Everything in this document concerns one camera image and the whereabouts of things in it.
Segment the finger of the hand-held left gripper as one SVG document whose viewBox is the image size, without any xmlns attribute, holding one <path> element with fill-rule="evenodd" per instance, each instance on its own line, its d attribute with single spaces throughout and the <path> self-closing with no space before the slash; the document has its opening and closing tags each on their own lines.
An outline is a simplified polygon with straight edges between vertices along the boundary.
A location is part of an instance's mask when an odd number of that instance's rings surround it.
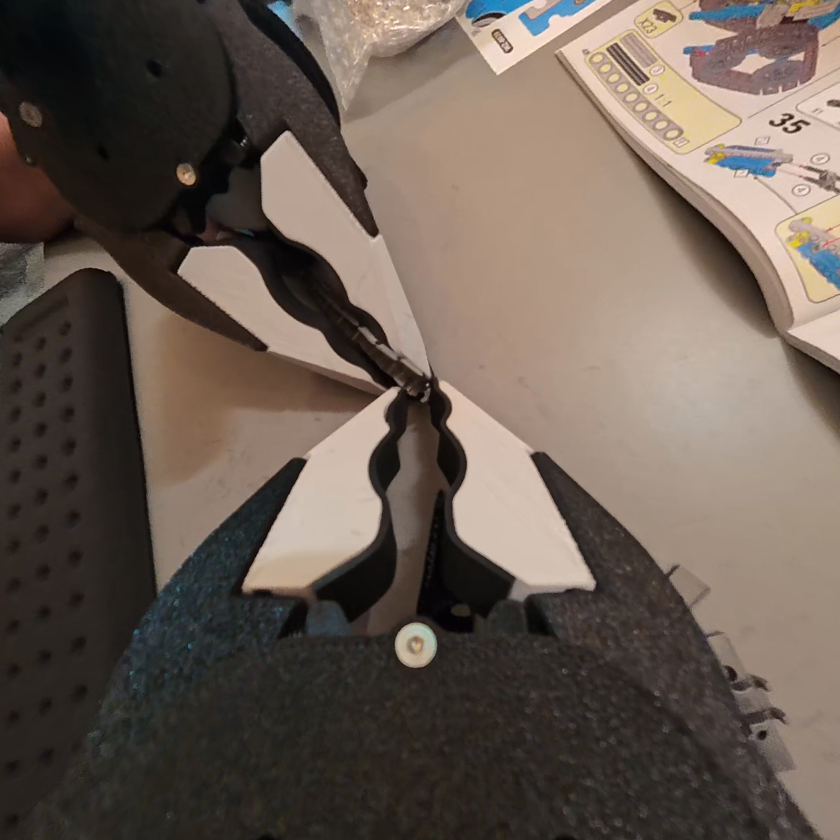
<svg viewBox="0 0 840 840">
<path fill-rule="evenodd" d="M 262 209 L 274 229 L 324 258 L 350 303 L 372 315 L 392 349 L 430 376 L 424 339 L 383 236 L 367 233 L 290 130 L 262 154 L 260 180 Z"/>
<path fill-rule="evenodd" d="M 280 272 L 271 246 L 235 241 L 191 248 L 178 275 L 284 361 L 380 394 L 389 385 L 364 365 L 296 279 Z"/>
</svg>

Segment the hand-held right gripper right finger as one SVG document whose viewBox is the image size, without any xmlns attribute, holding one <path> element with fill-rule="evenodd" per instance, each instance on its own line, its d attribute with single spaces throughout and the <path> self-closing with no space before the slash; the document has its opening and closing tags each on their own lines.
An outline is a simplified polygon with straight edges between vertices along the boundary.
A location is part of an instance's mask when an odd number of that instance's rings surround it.
<svg viewBox="0 0 840 840">
<path fill-rule="evenodd" d="M 595 577 L 540 471 L 543 456 L 445 381 L 429 395 L 437 494 L 418 611 L 487 617 L 500 602 L 593 592 Z"/>
</svg>

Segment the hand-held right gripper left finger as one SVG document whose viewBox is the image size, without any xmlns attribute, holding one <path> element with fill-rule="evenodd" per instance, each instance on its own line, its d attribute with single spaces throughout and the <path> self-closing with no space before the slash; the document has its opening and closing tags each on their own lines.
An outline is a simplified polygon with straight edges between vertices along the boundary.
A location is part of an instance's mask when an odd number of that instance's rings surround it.
<svg viewBox="0 0 840 840">
<path fill-rule="evenodd" d="M 392 388 L 311 449 L 242 592 L 336 602 L 347 617 L 372 609 L 396 572 L 386 492 L 402 435 L 403 391 Z"/>
</svg>

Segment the pile of grey links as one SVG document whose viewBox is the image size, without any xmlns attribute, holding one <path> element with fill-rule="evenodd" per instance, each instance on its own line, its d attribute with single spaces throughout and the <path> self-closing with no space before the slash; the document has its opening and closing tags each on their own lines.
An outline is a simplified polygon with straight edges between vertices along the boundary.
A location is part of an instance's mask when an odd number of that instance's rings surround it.
<svg viewBox="0 0 840 840">
<path fill-rule="evenodd" d="M 704 631 L 703 634 L 717 657 L 749 739 L 761 751 L 773 772 L 785 774 L 793 771 L 795 762 L 781 731 L 781 727 L 787 724 L 787 718 L 781 709 L 772 704 L 769 684 L 748 672 L 728 635 L 720 631 Z"/>
</svg>

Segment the person's left forearm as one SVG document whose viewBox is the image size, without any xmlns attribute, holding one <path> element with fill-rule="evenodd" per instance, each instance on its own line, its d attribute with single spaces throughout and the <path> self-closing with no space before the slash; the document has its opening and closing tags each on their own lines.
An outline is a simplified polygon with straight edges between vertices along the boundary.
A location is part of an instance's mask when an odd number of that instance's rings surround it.
<svg viewBox="0 0 840 840">
<path fill-rule="evenodd" d="M 40 169 L 18 153 L 5 116 L 1 116 L 1 243 L 46 243 L 69 230 L 74 211 Z"/>
</svg>

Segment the grey desk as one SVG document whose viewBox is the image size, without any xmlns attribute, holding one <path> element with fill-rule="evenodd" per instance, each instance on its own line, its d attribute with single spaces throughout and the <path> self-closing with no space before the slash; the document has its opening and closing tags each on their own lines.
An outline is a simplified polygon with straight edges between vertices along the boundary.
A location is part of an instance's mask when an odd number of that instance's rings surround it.
<svg viewBox="0 0 840 840">
<path fill-rule="evenodd" d="M 710 587 L 838 838 L 838 376 L 557 60 L 619 7 L 499 76 L 456 22 L 371 59 L 344 135 L 435 372 Z"/>
</svg>

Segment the bubble wrap bag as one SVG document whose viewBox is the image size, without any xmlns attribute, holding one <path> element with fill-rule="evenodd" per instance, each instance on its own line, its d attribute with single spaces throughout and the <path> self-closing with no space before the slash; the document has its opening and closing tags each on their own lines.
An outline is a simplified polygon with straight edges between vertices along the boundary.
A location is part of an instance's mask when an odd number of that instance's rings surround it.
<svg viewBox="0 0 840 840">
<path fill-rule="evenodd" d="M 295 19 L 318 30 L 343 110 L 372 59 L 397 57 L 454 20 L 464 1 L 294 1 Z"/>
</svg>

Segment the black perforated pad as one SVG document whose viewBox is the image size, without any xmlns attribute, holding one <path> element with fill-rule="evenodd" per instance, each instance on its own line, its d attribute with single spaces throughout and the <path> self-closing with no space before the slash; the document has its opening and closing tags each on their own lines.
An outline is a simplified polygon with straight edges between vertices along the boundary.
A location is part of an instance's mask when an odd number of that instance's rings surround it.
<svg viewBox="0 0 840 840">
<path fill-rule="evenodd" d="M 81 751 L 155 595 L 123 289 L 81 269 L 2 327 L 2 838 Z"/>
</svg>

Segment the blue printed sticker sheet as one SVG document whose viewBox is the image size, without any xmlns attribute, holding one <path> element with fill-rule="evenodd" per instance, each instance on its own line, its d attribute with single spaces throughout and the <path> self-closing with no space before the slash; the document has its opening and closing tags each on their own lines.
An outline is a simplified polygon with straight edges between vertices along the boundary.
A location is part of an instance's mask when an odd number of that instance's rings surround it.
<svg viewBox="0 0 840 840">
<path fill-rule="evenodd" d="M 455 21 L 497 76 L 615 1 L 468 1 Z"/>
</svg>

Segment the open instruction booklet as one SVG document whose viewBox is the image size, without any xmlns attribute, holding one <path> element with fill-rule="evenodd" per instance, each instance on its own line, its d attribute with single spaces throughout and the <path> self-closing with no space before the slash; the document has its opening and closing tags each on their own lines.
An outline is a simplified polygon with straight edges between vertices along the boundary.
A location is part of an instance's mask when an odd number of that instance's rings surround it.
<svg viewBox="0 0 840 840">
<path fill-rule="evenodd" d="M 838 1 L 636 2 L 556 56 L 838 372 Z"/>
</svg>

